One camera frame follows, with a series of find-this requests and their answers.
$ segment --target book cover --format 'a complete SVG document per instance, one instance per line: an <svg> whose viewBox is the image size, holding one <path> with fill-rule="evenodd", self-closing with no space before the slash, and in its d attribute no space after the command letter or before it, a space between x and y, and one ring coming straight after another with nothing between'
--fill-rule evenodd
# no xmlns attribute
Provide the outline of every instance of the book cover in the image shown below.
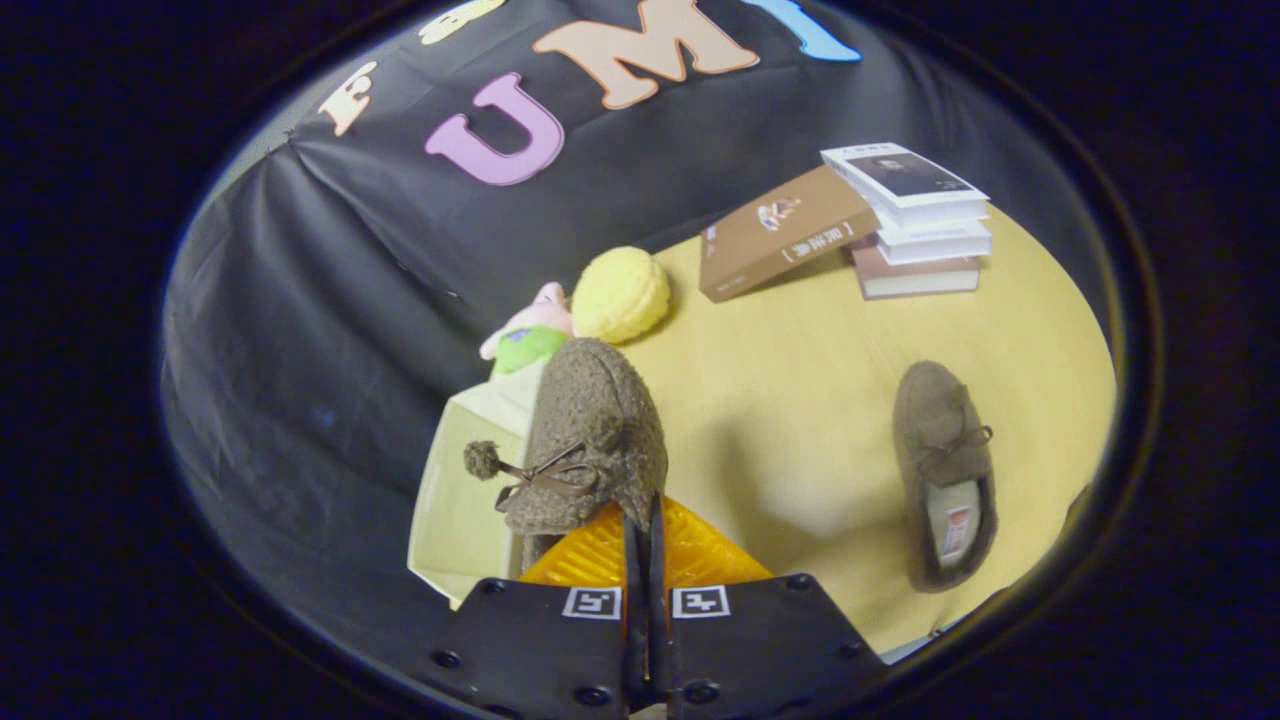
<svg viewBox="0 0 1280 720"><path fill-rule="evenodd" d="M823 150L822 160L899 227L987 217L986 193L900 145Z"/></svg>
<svg viewBox="0 0 1280 720"><path fill-rule="evenodd" d="M980 268L975 258L951 258L908 265L890 265L879 243L861 243L849 250L863 297L901 297L978 288Z"/></svg>
<svg viewBox="0 0 1280 720"><path fill-rule="evenodd" d="M978 220L902 229L881 218L877 246L890 265L991 255L991 231Z"/></svg>
<svg viewBox="0 0 1280 720"><path fill-rule="evenodd" d="M721 302L877 229L863 196L819 165L703 231L699 288Z"/></svg>

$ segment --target white book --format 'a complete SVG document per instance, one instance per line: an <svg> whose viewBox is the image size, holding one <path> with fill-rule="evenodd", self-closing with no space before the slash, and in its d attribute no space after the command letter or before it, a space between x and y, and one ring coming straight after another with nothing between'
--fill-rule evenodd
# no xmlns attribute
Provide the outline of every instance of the white book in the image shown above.
<svg viewBox="0 0 1280 720"><path fill-rule="evenodd" d="M986 193L901 145L823 150L822 161L900 228L987 218Z"/></svg>
<svg viewBox="0 0 1280 720"><path fill-rule="evenodd" d="M890 265L991 255L991 231L978 220L919 225L905 231L879 218L876 247Z"/></svg>

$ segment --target slipper pompom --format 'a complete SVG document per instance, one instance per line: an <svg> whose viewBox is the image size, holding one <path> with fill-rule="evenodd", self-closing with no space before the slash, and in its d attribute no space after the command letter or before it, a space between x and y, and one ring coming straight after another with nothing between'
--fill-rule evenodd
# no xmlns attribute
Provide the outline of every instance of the slipper pompom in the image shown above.
<svg viewBox="0 0 1280 720"><path fill-rule="evenodd" d="M667 272L639 247L614 247L582 270L573 288L573 333L609 343L631 340L667 314Z"/></svg>
<svg viewBox="0 0 1280 720"><path fill-rule="evenodd" d="M468 442L467 448L462 454L462 462L467 473L481 480L488 480L502 469L502 465L498 462L498 443L492 439Z"/></svg>

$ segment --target stack of books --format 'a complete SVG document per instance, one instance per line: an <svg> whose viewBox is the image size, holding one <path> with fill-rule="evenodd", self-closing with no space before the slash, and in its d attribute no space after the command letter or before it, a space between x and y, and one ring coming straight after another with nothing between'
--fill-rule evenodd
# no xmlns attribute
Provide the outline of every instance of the stack of books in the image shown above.
<svg viewBox="0 0 1280 720"><path fill-rule="evenodd" d="M847 250L864 297L978 288L977 258L991 255L984 193L892 142L823 150L822 160L881 223L878 233Z"/></svg>

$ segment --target bolt hole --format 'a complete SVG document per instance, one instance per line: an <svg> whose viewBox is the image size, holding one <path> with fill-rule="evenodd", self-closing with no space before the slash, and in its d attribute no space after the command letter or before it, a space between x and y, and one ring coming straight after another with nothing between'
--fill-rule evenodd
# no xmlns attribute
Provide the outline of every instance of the bolt hole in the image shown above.
<svg viewBox="0 0 1280 720"><path fill-rule="evenodd" d="M863 643L845 643L836 648L836 657L852 660L863 652Z"/></svg>
<svg viewBox="0 0 1280 720"><path fill-rule="evenodd" d="M708 682L696 680L685 685L685 700L692 705L707 705L719 697L719 689Z"/></svg>
<svg viewBox="0 0 1280 720"><path fill-rule="evenodd" d="M805 707L806 705L809 705L809 698L806 698L806 697L797 697L797 698L795 698L795 700L792 700L790 702L786 702L782 706L780 706L777 710L773 711L772 715L769 715L769 717L781 717L783 715L790 715L791 712L794 712L796 710L800 710L801 707Z"/></svg>
<svg viewBox="0 0 1280 720"><path fill-rule="evenodd" d="M445 670L452 670L458 665L462 665L462 659L458 657L457 653L445 650L439 650L431 653L431 662L435 662L436 665L444 667Z"/></svg>
<svg viewBox="0 0 1280 720"><path fill-rule="evenodd" d="M573 700L588 707L600 707L608 705L612 696L604 688L577 688L573 691Z"/></svg>
<svg viewBox="0 0 1280 720"><path fill-rule="evenodd" d="M518 712L516 712L515 710L512 710L509 707L503 707L500 705L486 705L485 710L488 710L489 712L493 712L494 715L502 715L503 717L507 717L508 720L524 720L520 716Z"/></svg>

